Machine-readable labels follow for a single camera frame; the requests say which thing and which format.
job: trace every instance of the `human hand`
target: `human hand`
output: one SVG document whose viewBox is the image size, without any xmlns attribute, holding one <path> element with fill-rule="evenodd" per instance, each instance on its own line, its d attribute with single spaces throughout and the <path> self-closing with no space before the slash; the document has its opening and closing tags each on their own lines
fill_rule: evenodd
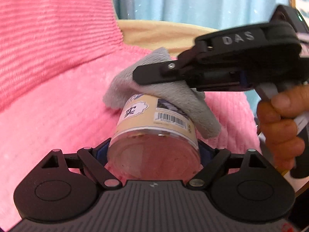
<svg viewBox="0 0 309 232">
<path fill-rule="evenodd" d="M 297 137 L 297 125 L 293 119 L 308 110 L 309 85 L 296 86 L 274 96 L 270 102 L 258 104 L 257 116 L 266 137 L 266 146 L 280 169 L 291 170 L 294 158 L 305 149 L 305 142 Z"/>
</svg>

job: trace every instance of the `gray cloth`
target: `gray cloth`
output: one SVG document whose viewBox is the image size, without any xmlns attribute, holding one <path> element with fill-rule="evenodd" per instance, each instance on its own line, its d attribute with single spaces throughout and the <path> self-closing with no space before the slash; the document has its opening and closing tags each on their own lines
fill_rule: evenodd
<svg viewBox="0 0 309 232">
<path fill-rule="evenodd" d="M 165 48 L 159 48 L 134 65 L 120 72 L 110 84 L 103 97 L 107 107 L 121 109 L 134 94 L 144 93 L 165 99 L 185 112 L 193 121 L 203 138 L 212 138 L 220 133 L 220 123 L 205 103 L 205 93 L 188 87 L 186 82 L 153 84 L 140 86 L 132 79 L 137 66 L 170 61 Z"/>
</svg>

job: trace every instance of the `pink blanket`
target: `pink blanket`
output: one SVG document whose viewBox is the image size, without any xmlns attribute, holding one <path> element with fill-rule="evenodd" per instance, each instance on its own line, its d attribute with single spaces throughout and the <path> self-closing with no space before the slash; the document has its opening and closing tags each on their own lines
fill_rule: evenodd
<svg viewBox="0 0 309 232">
<path fill-rule="evenodd" d="M 149 53 L 125 45 L 111 0 L 0 0 L 0 227 L 20 217 L 13 191 L 51 150 L 74 153 L 113 135 L 120 112 L 102 96 Z M 212 147 L 259 149 L 243 93 L 209 92 L 220 123 Z"/>
</svg>

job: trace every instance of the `blue fabric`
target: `blue fabric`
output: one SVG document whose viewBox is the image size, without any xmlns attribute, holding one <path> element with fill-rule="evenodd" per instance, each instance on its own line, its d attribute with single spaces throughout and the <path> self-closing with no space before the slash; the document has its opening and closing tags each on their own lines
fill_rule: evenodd
<svg viewBox="0 0 309 232">
<path fill-rule="evenodd" d="M 202 141 L 198 142 L 198 148 L 200 151 L 200 160 L 203 167 L 205 167 L 215 156 L 215 150 Z M 109 149 L 109 142 L 100 148 L 96 153 L 96 159 L 103 166 L 107 164 L 107 151 Z"/>
<path fill-rule="evenodd" d="M 226 29 L 268 21 L 276 5 L 288 0 L 114 0 L 120 19 L 161 20 Z M 245 92 L 256 113 L 260 98 Z"/>
</svg>

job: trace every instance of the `light blue curtain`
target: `light blue curtain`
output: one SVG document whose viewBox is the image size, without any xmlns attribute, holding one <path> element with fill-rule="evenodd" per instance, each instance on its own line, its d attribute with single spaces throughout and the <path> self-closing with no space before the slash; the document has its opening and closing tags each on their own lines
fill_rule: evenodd
<svg viewBox="0 0 309 232">
<path fill-rule="evenodd" d="M 268 21 L 278 3 L 288 0 L 114 0 L 120 19 L 161 20 L 226 29 Z M 255 113 L 260 98 L 246 92 Z"/>
</svg>

